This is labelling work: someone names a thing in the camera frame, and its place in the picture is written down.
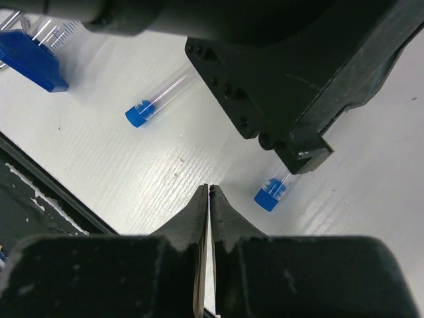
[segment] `plastic tube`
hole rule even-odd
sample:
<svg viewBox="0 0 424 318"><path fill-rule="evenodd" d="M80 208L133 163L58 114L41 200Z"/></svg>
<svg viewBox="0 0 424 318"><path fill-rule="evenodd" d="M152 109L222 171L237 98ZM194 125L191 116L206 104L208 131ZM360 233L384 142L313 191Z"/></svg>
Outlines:
<svg viewBox="0 0 424 318"><path fill-rule="evenodd" d="M197 78L199 74L195 68L190 63L184 64L159 85L157 93L147 96L146 99L132 106L125 116L134 127L140 127L190 87Z"/></svg>
<svg viewBox="0 0 424 318"><path fill-rule="evenodd" d="M23 15L21 11L13 11L6 20L0 23L0 31L10 30Z"/></svg>
<svg viewBox="0 0 424 318"><path fill-rule="evenodd" d="M292 187L297 176L294 176L289 170L282 168L275 177L269 179L254 197L255 202L268 212L271 212L281 198Z"/></svg>
<svg viewBox="0 0 424 318"><path fill-rule="evenodd" d="M28 33L32 36L32 40L38 40L39 46L44 44L55 52L64 47L73 35L82 29L79 21L66 21L42 15L34 22Z"/></svg>

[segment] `white table surface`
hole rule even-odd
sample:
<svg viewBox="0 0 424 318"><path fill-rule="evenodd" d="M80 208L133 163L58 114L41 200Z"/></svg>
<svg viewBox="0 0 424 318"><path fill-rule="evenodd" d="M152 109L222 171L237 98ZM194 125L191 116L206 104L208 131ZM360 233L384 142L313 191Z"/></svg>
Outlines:
<svg viewBox="0 0 424 318"><path fill-rule="evenodd" d="M127 122L125 111L187 61L185 41L83 32L60 56L66 93L46 93L13 70L0 73L0 131L122 234L151 233L198 185L219 184L265 233L382 239L424 307L424 34L381 92L333 125L325 138L335 153L272 213L252 198L278 157L243 140L204 83L145 127ZM213 307L210 262L205 304Z"/></svg>

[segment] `blue cap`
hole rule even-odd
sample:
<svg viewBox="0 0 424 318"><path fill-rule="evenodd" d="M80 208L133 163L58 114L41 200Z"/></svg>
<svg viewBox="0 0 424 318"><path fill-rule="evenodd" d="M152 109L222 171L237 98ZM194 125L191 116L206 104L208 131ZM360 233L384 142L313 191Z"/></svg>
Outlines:
<svg viewBox="0 0 424 318"><path fill-rule="evenodd" d="M128 121L136 128L147 122L153 114L154 105L149 101L142 101L125 112Z"/></svg>
<svg viewBox="0 0 424 318"><path fill-rule="evenodd" d="M263 207L268 212L271 212L277 205L278 200L267 193L265 190L259 190L258 194L254 197L254 200L257 204Z"/></svg>
<svg viewBox="0 0 424 318"><path fill-rule="evenodd" d="M146 122L146 119L141 117L140 113L136 110L135 106L131 107L128 111L125 112L128 121L136 128L143 125Z"/></svg>
<svg viewBox="0 0 424 318"><path fill-rule="evenodd" d="M0 60L46 91L69 88L59 72L59 59L47 46L32 41L22 30L0 32Z"/></svg>

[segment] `black metal bracket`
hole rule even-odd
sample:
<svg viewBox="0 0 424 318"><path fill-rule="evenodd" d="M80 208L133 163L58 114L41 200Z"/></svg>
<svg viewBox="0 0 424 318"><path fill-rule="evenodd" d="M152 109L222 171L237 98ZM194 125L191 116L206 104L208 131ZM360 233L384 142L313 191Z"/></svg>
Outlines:
<svg viewBox="0 0 424 318"><path fill-rule="evenodd" d="M268 237L200 186L150 236L39 236L0 277L2 317L212 317L203 311L210 195L217 313L418 317L400 268L366 237Z"/></svg>
<svg viewBox="0 0 424 318"><path fill-rule="evenodd" d="M259 135L261 147L275 150L293 174L316 169L333 153L323 134L380 90L424 21L420 0L325 5L295 34L269 30L266 45L189 38L185 46L239 133Z"/></svg>

